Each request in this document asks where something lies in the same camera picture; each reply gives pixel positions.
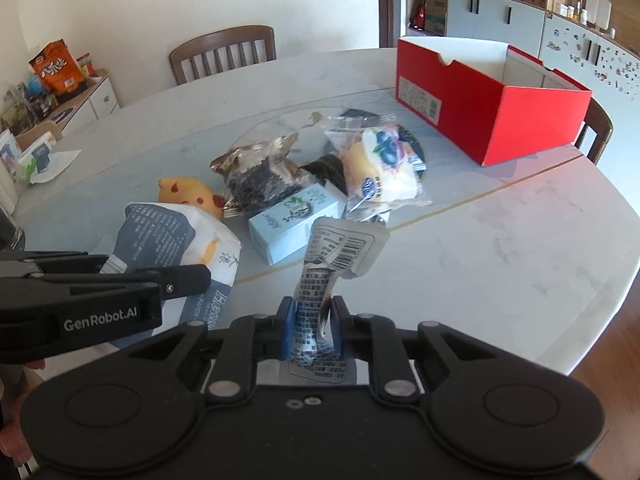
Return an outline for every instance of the barcode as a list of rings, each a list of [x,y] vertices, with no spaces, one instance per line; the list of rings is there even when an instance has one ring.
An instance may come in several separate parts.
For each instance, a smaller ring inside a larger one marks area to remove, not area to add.
[[[400,78],[398,98],[417,112],[420,112],[433,124],[438,125],[440,121],[440,108],[442,107],[442,101],[440,99],[432,96],[426,90],[423,90],[404,77]]]
[[[100,274],[123,274],[125,270],[127,270],[127,264],[112,254],[100,269]]]
[[[340,254],[338,254],[332,261],[332,268],[336,270],[343,270],[351,267],[359,256],[364,244],[365,243],[362,240],[347,241],[344,247],[340,250]]]

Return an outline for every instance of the human hand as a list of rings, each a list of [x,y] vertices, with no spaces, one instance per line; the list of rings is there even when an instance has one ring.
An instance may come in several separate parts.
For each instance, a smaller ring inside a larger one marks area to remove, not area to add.
[[[29,363],[25,366],[31,370],[42,370],[44,361]],[[22,465],[31,458],[31,449],[20,429],[20,410],[28,394],[29,391],[21,392],[15,399],[9,400],[13,420],[0,430],[0,453],[12,458],[16,465]]]

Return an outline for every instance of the plastic bag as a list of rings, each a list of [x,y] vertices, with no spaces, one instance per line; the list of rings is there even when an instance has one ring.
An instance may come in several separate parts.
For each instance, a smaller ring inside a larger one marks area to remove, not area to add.
[[[211,162],[225,179],[224,217],[256,214],[316,182],[287,155],[298,134],[235,148]]]
[[[365,221],[403,205],[431,202],[420,182],[424,161],[401,140],[401,127],[394,117],[331,118],[325,133],[344,167],[345,218]]]
[[[211,272],[211,285],[203,294],[166,300],[161,326],[111,344],[125,348],[190,320],[202,320],[213,330],[236,279],[240,248],[240,240],[228,227],[194,205],[127,205],[113,254],[101,274],[204,264]]]

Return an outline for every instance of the blue milk carton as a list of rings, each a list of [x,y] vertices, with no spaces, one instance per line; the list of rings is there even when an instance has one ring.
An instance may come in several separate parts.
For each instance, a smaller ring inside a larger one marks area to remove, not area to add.
[[[249,220],[254,247],[269,265],[306,246],[311,226],[321,216],[341,218],[346,197],[327,183],[313,184]]]

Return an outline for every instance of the white cabinet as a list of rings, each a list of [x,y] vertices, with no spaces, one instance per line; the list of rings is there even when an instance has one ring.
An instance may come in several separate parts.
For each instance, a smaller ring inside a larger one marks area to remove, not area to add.
[[[472,38],[478,22],[475,10],[476,0],[447,0],[447,36]]]
[[[476,40],[507,41],[504,37],[505,0],[476,0]]]
[[[540,53],[540,38],[545,25],[545,11],[512,0],[501,0],[506,22],[504,41],[532,56]]]
[[[109,78],[105,78],[62,128],[62,136],[79,132],[98,119],[116,114],[119,110],[120,105],[113,93],[111,82]]]
[[[540,46],[540,59],[590,88],[599,36],[571,20],[548,14]]]
[[[545,11],[517,0],[447,0],[447,36],[504,41],[538,56]]]
[[[108,78],[95,89],[94,93],[89,97],[89,101],[91,101],[98,119],[106,117],[111,113],[114,106],[118,104],[118,101]]]
[[[97,120],[98,118],[95,116],[94,108],[87,100],[78,108],[78,110],[76,110],[76,113],[73,114],[73,117],[71,117],[71,120],[66,124],[66,126],[62,128],[62,136],[66,137],[70,134],[79,132],[84,127]]]
[[[598,168],[640,213],[640,60],[615,43],[572,22],[548,14],[540,47],[545,66],[557,68],[593,91],[613,124]],[[593,134],[582,151],[587,153]]]

